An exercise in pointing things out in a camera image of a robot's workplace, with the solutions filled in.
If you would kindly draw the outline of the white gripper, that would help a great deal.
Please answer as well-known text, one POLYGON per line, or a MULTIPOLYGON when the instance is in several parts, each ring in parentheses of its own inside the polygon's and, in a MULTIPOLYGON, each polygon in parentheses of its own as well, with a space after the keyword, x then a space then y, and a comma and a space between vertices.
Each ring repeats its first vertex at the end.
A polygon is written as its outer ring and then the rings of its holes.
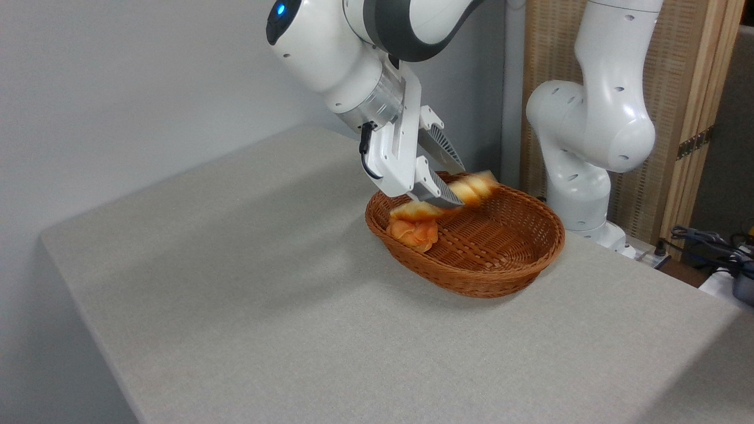
POLYGON ((433 171, 418 145, 445 171, 466 171, 460 156, 445 134, 445 123, 428 105, 422 106, 422 84, 406 62, 399 64, 404 82, 398 119, 374 131, 362 161, 374 185, 388 197, 408 195, 440 209, 464 206, 449 185, 433 171))

